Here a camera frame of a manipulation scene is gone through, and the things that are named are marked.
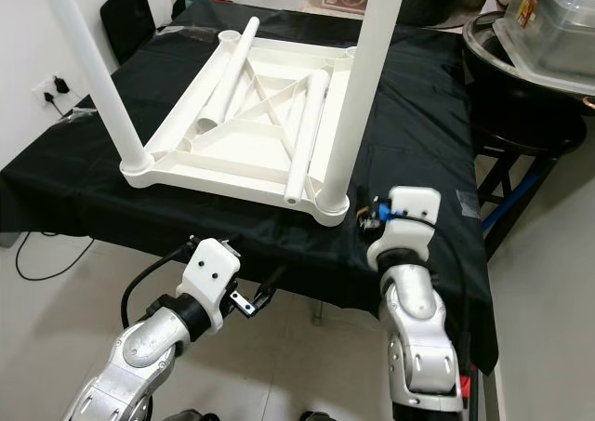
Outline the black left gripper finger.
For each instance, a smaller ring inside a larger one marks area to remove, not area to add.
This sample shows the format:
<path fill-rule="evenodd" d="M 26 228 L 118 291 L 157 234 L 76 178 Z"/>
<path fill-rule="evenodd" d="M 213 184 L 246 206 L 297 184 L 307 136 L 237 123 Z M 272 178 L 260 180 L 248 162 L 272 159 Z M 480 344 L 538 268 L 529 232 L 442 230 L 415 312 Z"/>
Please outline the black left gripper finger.
<path fill-rule="evenodd" d="M 281 280 L 281 277 L 284 277 L 284 274 L 285 267 L 279 267 L 268 277 L 268 280 L 260 284 L 255 297 L 252 298 L 252 305 L 254 305 L 255 310 L 263 310 L 272 302 L 277 291 L 277 282 Z"/>

